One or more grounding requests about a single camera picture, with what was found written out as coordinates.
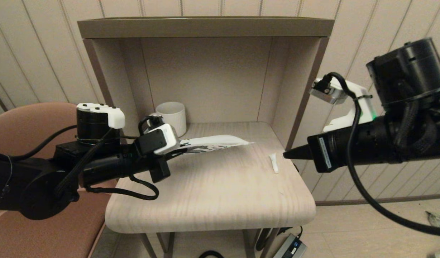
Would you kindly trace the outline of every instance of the pink chair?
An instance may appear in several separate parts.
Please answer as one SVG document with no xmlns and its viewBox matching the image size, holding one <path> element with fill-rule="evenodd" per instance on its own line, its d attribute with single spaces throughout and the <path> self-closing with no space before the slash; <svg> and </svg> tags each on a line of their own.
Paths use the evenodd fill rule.
<svg viewBox="0 0 440 258">
<path fill-rule="evenodd" d="M 54 132 L 76 124 L 76 105 L 39 103 L 0 115 L 0 153 L 21 155 Z M 75 140 L 72 129 L 56 137 L 34 157 L 53 157 L 57 144 Z M 116 181 L 104 187 L 114 187 Z M 80 200 L 49 219 L 35 221 L 19 212 L 0 213 L 0 258 L 90 257 L 104 228 L 108 194 L 79 191 Z"/>
</svg>

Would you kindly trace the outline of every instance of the white plastic bracket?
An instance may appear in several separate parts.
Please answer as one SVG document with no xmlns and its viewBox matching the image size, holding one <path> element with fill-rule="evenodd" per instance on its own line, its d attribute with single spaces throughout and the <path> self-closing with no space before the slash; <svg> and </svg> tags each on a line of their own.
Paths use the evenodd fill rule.
<svg viewBox="0 0 440 258">
<path fill-rule="evenodd" d="M 121 129 L 125 127 L 125 114 L 120 108 L 95 103 L 80 103 L 77 105 L 77 108 L 94 113 L 107 113 L 110 128 Z"/>
<path fill-rule="evenodd" d="M 369 95 L 368 90 L 360 85 L 357 85 L 350 81 L 346 81 L 346 84 L 348 85 L 348 88 L 353 91 L 353 93 L 355 93 L 356 97 Z M 336 78 L 333 78 L 331 80 L 330 86 L 338 90 L 343 90 Z M 373 104 L 371 103 L 371 98 L 360 98 L 359 105 L 360 109 L 362 110 L 359 124 L 371 122 L 377 117 L 376 110 L 374 110 Z M 354 116 L 355 108 L 352 108 L 346 116 L 342 116 L 340 118 L 336 118 L 330 121 L 330 124 L 324 127 L 323 132 L 329 132 L 336 129 L 352 126 Z"/>
</svg>

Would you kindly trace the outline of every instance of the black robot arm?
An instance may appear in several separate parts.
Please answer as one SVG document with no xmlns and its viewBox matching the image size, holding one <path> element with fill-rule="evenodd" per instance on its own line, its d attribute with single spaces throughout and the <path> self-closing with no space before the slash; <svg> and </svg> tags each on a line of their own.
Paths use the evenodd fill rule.
<svg viewBox="0 0 440 258">
<path fill-rule="evenodd" d="M 359 99 L 370 96 L 356 95 L 340 74 L 330 72 L 317 81 L 311 91 L 335 103 L 340 95 L 331 88 L 330 82 L 336 78 L 342 91 L 354 101 L 352 126 L 308 137 L 308 145 L 289 150 L 284 157 L 313 159 L 320 173 L 347 165 L 355 186 L 379 213 L 410 229 L 440 235 L 440 227 L 410 221 L 382 207 L 364 188 L 354 167 L 440 158 L 440 59 L 435 46 L 431 39 L 407 43 L 376 57 L 367 67 L 385 116 L 375 119 L 372 116 L 372 122 L 360 124 L 362 112 L 369 109 L 365 105 L 365 109 L 361 108 Z"/>
<path fill-rule="evenodd" d="M 105 105 L 99 108 L 110 109 Z M 135 178 L 134 174 L 150 171 L 153 183 L 159 182 L 171 174 L 167 161 L 181 155 L 186 149 L 172 151 L 178 146 L 178 140 L 172 127 L 158 116 L 146 117 L 145 123 L 139 126 L 148 122 L 148 130 L 144 132 L 140 129 L 142 135 L 132 137 L 134 140 L 131 144 L 122 143 L 120 129 L 109 127 L 111 116 L 114 114 L 78 108 L 77 141 L 57 145 L 54 157 L 49 160 L 30 156 L 41 150 L 53 136 L 28 155 L 11 157 L 0 154 L 0 210 L 19 211 L 29 219 L 46 219 L 61 212 L 70 202 L 78 201 L 79 185 L 90 192 L 125 194 L 143 200 L 156 199 L 158 189 L 149 182 Z M 147 186 L 154 195 L 92 187 L 123 177 Z"/>
</svg>

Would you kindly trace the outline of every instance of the white ceramic cup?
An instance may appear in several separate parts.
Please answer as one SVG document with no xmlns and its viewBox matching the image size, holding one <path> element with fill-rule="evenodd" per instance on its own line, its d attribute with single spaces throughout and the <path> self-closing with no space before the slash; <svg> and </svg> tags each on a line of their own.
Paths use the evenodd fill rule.
<svg viewBox="0 0 440 258">
<path fill-rule="evenodd" d="M 162 116 L 164 122 L 172 125 L 176 130 L 177 137 L 187 132 L 187 117 L 185 106 L 180 102 L 165 102 L 156 107 L 156 112 L 151 115 Z"/>
</svg>

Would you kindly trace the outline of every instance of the chair seat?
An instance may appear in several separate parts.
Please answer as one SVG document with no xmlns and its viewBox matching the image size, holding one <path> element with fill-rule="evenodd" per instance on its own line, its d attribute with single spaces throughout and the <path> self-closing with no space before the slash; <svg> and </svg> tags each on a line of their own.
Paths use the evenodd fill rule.
<svg viewBox="0 0 440 258">
<path fill-rule="evenodd" d="M 30 220 L 15 211 L 3 214 L 0 258 L 86 258 L 104 222 L 110 195 L 79 194 L 78 202 L 49 219 Z"/>
</svg>

